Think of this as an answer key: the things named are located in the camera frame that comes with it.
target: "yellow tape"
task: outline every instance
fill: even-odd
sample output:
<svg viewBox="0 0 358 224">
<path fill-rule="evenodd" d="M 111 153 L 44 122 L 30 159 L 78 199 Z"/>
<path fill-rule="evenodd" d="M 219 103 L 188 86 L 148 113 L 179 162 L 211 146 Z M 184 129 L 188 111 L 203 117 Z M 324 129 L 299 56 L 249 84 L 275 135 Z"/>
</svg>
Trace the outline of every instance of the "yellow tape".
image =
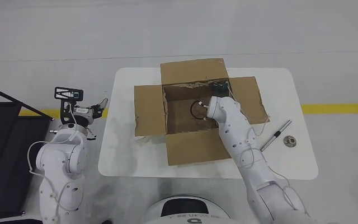
<svg viewBox="0 0 358 224">
<path fill-rule="evenodd" d="M 303 114 L 358 114 L 358 104 L 303 104 Z"/>
<path fill-rule="evenodd" d="M 303 104 L 303 114 L 358 114 L 358 104 Z M 59 109 L 41 110 L 53 118 L 60 118 Z M 21 110 L 20 116 L 37 116 L 30 110 Z M 108 108 L 103 111 L 102 118 L 108 117 Z"/>
</svg>

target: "cardboard box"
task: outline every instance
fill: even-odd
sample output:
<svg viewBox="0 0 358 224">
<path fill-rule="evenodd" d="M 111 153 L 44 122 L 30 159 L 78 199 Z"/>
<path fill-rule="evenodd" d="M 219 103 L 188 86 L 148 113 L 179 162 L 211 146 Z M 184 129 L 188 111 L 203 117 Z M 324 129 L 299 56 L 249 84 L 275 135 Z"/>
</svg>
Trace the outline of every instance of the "cardboard box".
<svg viewBox="0 0 358 224">
<path fill-rule="evenodd" d="M 161 85 L 135 86 L 135 136 L 165 135 L 168 164 L 190 164 L 230 158 L 216 121 L 195 119 L 190 106 L 195 100 L 208 104 L 212 96 L 229 96 L 215 88 L 229 82 L 235 98 L 251 124 L 267 117 L 254 77 L 229 78 L 220 58 L 161 64 Z M 206 110 L 193 107 L 195 116 Z"/>
</svg>

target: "white table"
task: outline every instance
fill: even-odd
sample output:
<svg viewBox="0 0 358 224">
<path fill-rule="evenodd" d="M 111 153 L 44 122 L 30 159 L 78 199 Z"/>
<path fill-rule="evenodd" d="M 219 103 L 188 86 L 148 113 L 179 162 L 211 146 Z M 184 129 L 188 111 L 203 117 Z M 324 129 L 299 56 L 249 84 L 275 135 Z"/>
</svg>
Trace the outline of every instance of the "white table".
<svg viewBox="0 0 358 224">
<path fill-rule="evenodd" d="M 263 105 L 271 115 L 271 122 L 258 137 L 260 145 L 287 120 L 293 121 L 264 151 L 268 164 L 288 179 L 314 179 L 318 175 L 317 163 L 291 73 L 284 68 L 228 68 L 227 71 L 229 77 L 256 77 Z M 232 159 L 168 166 L 164 136 L 134 137 L 133 86 L 160 84 L 160 68 L 117 71 L 98 162 L 100 173 L 104 176 L 240 179 Z M 262 124 L 255 125 L 259 130 L 261 127 Z M 283 144 L 287 135 L 296 138 L 296 147 Z"/>
</svg>

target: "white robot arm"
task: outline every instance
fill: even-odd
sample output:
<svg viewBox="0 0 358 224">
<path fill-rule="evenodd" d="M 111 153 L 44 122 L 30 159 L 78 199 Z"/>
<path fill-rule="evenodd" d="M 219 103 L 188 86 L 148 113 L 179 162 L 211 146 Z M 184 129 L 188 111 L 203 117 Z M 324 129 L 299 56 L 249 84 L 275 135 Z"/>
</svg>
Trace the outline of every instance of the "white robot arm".
<svg viewBox="0 0 358 224">
<path fill-rule="evenodd" d="M 83 99 L 82 90 L 62 87 L 56 87 L 55 98 L 61 99 L 62 126 L 50 131 L 56 134 L 51 142 L 37 142 L 46 143 L 36 158 L 36 167 L 44 174 L 33 172 L 29 162 L 30 173 L 44 178 L 39 189 L 43 223 L 84 224 L 86 204 L 82 171 L 87 157 L 86 140 L 95 139 L 87 138 L 87 130 L 94 119 L 102 116 L 108 99 L 85 108 L 76 105 Z"/>
<path fill-rule="evenodd" d="M 247 201 L 262 224 L 316 223 L 296 191 L 282 184 L 267 165 L 240 103 L 213 96 L 207 117 L 218 122 L 221 140 L 245 182 Z"/>
</svg>

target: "floor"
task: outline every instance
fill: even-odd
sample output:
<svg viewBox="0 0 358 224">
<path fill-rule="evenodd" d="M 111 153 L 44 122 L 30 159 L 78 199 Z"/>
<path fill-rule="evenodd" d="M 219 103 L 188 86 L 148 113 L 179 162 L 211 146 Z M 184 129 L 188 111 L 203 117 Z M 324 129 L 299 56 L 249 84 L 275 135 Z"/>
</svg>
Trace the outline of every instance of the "floor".
<svg viewBox="0 0 358 224">
<path fill-rule="evenodd" d="M 4 0 L 0 90 L 56 109 L 55 86 L 81 88 L 83 105 L 92 105 L 110 98 L 122 67 L 220 57 L 227 67 L 287 68 L 302 104 L 356 103 L 357 7 L 355 0 Z M 292 184 L 319 223 L 356 223 L 356 115 L 305 115 L 305 121 L 319 175 Z M 148 206 L 182 193 L 214 201 L 240 223 L 257 223 L 241 180 L 100 175 L 105 122 L 95 121 L 98 140 L 88 143 L 89 223 L 137 224 Z"/>
</svg>

